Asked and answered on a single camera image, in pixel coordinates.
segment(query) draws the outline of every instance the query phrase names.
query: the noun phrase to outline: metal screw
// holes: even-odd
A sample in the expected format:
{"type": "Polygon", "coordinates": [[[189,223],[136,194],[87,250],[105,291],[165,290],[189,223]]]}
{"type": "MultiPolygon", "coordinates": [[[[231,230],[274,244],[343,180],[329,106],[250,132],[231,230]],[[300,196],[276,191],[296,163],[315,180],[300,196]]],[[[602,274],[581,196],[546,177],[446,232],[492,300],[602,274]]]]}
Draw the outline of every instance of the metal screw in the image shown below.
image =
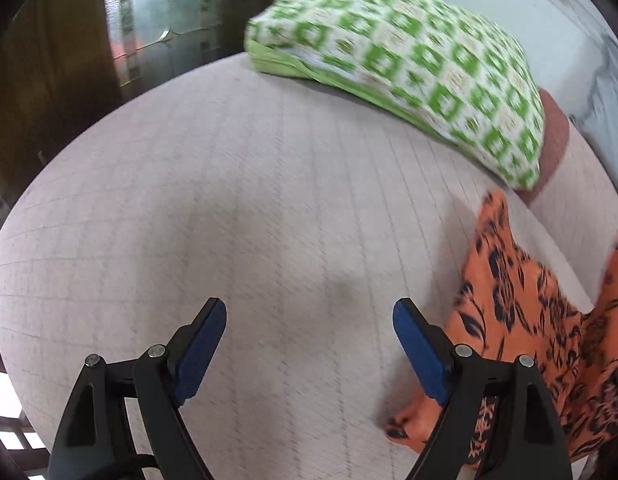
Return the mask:
{"type": "Polygon", "coordinates": [[[455,353],[461,357],[469,357],[474,351],[470,346],[467,345],[457,345],[455,347],[455,353]]]}
{"type": "Polygon", "coordinates": [[[150,349],[148,349],[147,353],[149,354],[149,357],[162,357],[164,355],[164,352],[166,352],[167,349],[164,348],[164,345],[153,345],[150,349]]]}
{"type": "Polygon", "coordinates": [[[530,357],[526,354],[521,355],[518,358],[518,361],[520,361],[520,364],[523,365],[524,367],[527,368],[531,368],[534,365],[534,358],[530,357]]]}
{"type": "Polygon", "coordinates": [[[100,356],[98,354],[89,354],[84,360],[84,364],[86,364],[88,368],[93,368],[99,362],[100,362],[100,356]]]}

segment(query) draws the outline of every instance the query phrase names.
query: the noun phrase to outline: brown fabric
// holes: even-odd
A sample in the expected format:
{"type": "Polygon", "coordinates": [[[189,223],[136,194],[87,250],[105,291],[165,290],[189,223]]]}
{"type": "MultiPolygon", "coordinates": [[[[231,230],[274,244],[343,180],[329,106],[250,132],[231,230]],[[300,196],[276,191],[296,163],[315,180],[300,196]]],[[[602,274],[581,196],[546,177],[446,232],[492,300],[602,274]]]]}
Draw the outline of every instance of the brown fabric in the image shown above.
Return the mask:
{"type": "MultiPolygon", "coordinates": [[[[582,314],[558,279],[513,239],[502,190],[484,199],[463,284],[445,328],[489,359],[534,356],[560,416],[572,460],[618,434],[618,239],[595,308],[582,314]]],[[[483,399],[468,465],[478,466],[489,439],[494,399],[483,399]]],[[[441,412],[422,390],[389,421],[389,438],[422,452],[441,412]]]]}
{"type": "Polygon", "coordinates": [[[544,189],[556,172],[569,143],[569,119],[554,101],[549,92],[540,89],[540,100],[545,112],[545,133],[540,152],[540,177],[534,189],[518,191],[522,202],[529,205],[544,189]]]}

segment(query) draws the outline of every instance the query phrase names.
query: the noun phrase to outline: orange garment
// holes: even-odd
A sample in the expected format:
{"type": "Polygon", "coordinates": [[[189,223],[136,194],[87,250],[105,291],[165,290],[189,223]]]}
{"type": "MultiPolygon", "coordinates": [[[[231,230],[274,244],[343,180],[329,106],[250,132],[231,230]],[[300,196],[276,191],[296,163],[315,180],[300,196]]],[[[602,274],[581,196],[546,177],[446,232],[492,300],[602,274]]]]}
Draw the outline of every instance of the orange garment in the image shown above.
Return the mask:
{"type": "MultiPolygon", "coordinates": [[[[600,297],[589,314],[565,298],[556,276],[516,245],[502,190],[483,200],[476,239],[445,332],[483,357],[534,356],[566,434],[572,461],[618,434],[618,238],[600,297]]],[[[483,399],[467,464],[477,467],[489,439],[495,399],[483,399]]],[[[391,419],[387,436],[422,452],[441,408],[422,390],[391,419]]]]}

